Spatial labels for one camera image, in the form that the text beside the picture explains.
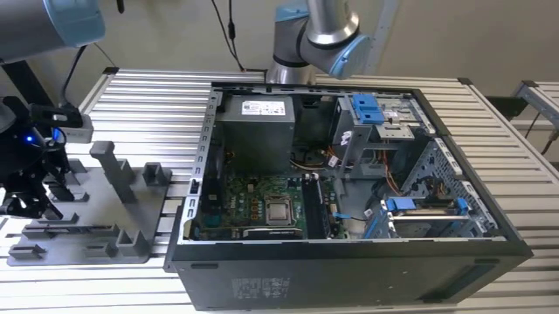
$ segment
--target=metal rail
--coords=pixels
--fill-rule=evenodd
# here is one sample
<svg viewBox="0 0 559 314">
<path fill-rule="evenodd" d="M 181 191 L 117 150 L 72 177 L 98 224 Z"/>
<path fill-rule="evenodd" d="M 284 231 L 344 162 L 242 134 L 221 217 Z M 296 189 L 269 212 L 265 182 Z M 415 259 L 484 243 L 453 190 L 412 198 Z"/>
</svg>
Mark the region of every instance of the metal rail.
<svg viewBox="0 0 559 314">
<path fill-rule="evenodd" d="M 157 227 L 152 259 L 141 265 L 12 268 L 5 264 L 25 220 L 0 219 L 0 309 L 25 313 L 190 313 L 193 307 L 176 274 L 161 269 L 173 215 L 186 193 L 198 126 L 210 81 L 260 82 L 260 74 L 141 71 L 102 75 L 81 107 L 94 124 L 93 140 L 116 142 L 116 155 L 132 166 L 146 161 L 173 168 L 173 185 Z M 504 121 L 475 87 L 456 79 L 354 77 L 317 84 L 420 88 L 476 174 L 533 249 L 535 257 L 456 306 L 395 309 L 305 309 L 298 313 L 524 313 L 559 312 L 557 174 Z M 89 145 L 69 145 L 70 157 L 97 161 Z"/>
</svg>

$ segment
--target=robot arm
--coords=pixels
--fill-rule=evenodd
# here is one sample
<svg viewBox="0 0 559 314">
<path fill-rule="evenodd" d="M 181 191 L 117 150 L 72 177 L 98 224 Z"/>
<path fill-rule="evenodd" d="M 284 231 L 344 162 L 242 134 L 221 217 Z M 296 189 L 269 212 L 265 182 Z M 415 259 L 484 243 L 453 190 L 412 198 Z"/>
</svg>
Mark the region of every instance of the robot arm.
<svg viewBox="0 0 559 314">
<path fill-rule="evenodd" d="M 313 83 L 313 65 L 342 80 L 363 67 L 371 38 L 341 0 L 294 1 L 276 9 L 273 63 L 266 82 Z"/>
<path fill-rule="evenodd" d="M 104 36 L 97 1 L 0 0 L 0 65 Z"/>
</svg>

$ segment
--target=orange wire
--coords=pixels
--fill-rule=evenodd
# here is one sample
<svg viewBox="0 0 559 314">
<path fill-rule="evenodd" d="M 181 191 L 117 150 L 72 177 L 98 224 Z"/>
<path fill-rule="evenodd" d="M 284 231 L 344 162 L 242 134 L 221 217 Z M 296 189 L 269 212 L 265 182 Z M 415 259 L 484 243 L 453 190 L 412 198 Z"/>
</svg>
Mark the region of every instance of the orange wire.
<svg viewBox="0 0 559 314">
<path fill-rule="evenodd" d="M 388 169 L 388 158 L 385 156 L 385 150 L 383 150 L 383 159 L 384 159 L 384 171 L 385 171 L 385 182 L 388 183 L 388 186 L 391 187 L 391 190 L 393 193 L 396 193 L 397 196 L 401 196 L 401 193 L 399 192 L 399 186 L 396 182 L 393 181 L 392 174 Z"/>
</svg>

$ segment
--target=white wall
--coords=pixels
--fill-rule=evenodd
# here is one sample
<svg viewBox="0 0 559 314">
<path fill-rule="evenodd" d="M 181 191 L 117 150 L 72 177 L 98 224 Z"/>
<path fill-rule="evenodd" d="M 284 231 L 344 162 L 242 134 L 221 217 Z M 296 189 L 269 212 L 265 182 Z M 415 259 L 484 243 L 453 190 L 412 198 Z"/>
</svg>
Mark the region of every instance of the white wall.
<svg viewBox="0 0 559 314">
<path fill-rule="evenodd" d="M 100 46 L 118 67 L 138 69 L 236 71 L 209 0 L 126 0 L 120 15 L 114 0 L 98 0 L 106 37 Z M 244 67 L 268 68 L 272 61 L 274 7 L 286 0 L 233 0 L 236 48 Z M 349 0 L 363 19 L 360 29 L 372 34 L 381 0 Z M 226 0 L 216 0 L 225 27 Z M 74 50 L 66 49 L 29 61 L 45 89 L 57 100 Z M 69 84 L 69 100 L 78 104 L 102 69 L 109 65 L 89 46 Z"/>
<path fill-rule="evenodd" d="M 468 77 L 487 95 L 559 81 L 559 1 L 401 0 L 377 73 Z"/>
</svg>

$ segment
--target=black cable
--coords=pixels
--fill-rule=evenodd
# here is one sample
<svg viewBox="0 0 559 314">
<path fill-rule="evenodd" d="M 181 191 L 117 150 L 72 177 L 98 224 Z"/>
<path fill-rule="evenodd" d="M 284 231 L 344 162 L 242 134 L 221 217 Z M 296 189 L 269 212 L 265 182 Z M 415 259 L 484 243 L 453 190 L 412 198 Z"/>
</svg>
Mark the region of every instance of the black cable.
<svg viewBox="0 0 559 314">
<path fill-rule="evenodd" d="M 234 31 L 234 23 L 233 23 L 232 0 L 229 0 L 229 24 L 226 24 L 226 27 L 228 27 L 228 31 L 229 31 L 230 45 L 233 46 L 233 53 L 234 53 L 236 59 L 238 59 L 238 54 L 236 54 L 236 45 L 234 45 L 236 31 Z"/>
<path fill-rule="evenodd" d="M 233 50 L 230 49 L 230 44 L 229 44 L 229 40 L 226 39 L 226 33 L 225 33 L 225 27 L 224 27 L 224 22 L 221 20 L 221 15 L 218 14 L 218 9 L 217 9 L 217 5 L 216 5 L 216 1 L 210 0 L 210 4 L 213 5 L 213 9 L 216 11 L 216 15 L 217 15 L 217 20 L 218 20 L 218 25 L 221 26 L 221 32 L 224 34 L 224 38 L 225 38 L 225 43 L 226 43 L 226 48 L 229 49 L 230 55 L 233 56 L 233 59 L 236 61 L 236 65 L 238 66 L 238 70 L 242 72 L 244 68 L 242 65 L 238 61 L 238 58 L 236 57 L 236 54 L 233 53 Z"/>
<path fill-rule="evenodd" d="M 58 134 L 61 135 L 61 138 L 64 139 L 62 143 L 58 143 L 57 138 L 54 138 L 54 132 L 56 131 L 58 132 Z M 61 150 L 66 146 L 66 143 L 68 143 L 66 134 L 64 133 L 64 131 L 57 126 L 54 126 L 52 128 L 52 138 L 46 142 L 46 147 L 48 147 L 46 152 L 56 152 L 56 151 Z"/>
<path fill-rule="evenodd" d="M 66 98 L 66 89 L 68 89 L 69 79 L 72 78 L 73 71 L 76 70 L 76 65 L 77 65 L 77 62 L 80 61 L 85 48 L 86 48 L 86 45 L 81 46 L 80 49 L 77 49 L 77 53 L 72 61 L 72 67 L 69 68 L 69 72 L 66 75 L 66 80 L 64 81 L 64 85 L 61 86 L 61 90 L 60 90 L 61 107 L 72 106 Z"/>
<path fill-rule="evenodd" d="M 101 46 L 97 43 L 93 43 L 93 45 L 97 47 L 101 54 L 105 56 L 106 60 L 110 62 L 112 66 L 116 67 L 114 62 L 112 61 L 110 57 L 108 56 L 106 52 L 102 50 Z"/>
<path fill-rule="evenodd" d="M 532 131 L 532 128 L 533 128 L 533 124 L 535 124 L 535 122 L 537 121 L 537 118 L 540 117 L 540 113 L 537 113 L 536 115 L 535 115 L 535 118 L 533 118 L 533 121 L 532 121 L 532 124 L 529 125 L 529 127 L 528 127 L 528 129 L 527 129 L 527 132 L 525 132 L 525 135 L 524 135 L 524 138 L 527 139 L 527 136 L 528 136 L 528 134 L 529 134 L 529 131 Z"/>
<path fill-rule="evenodd" d="M 549 141 L 547 141 L 547 143 L 545 143 L 545 147 L 543 147 L 543 150 L 541 150 L 541 155 L 545 155 L 545 153 L 547 153 L 547 151 L 549 150 L 549 147 L 551 147 L 551 143 L 552 143 L 552 141 L 549 140 Z"/>
</svg>

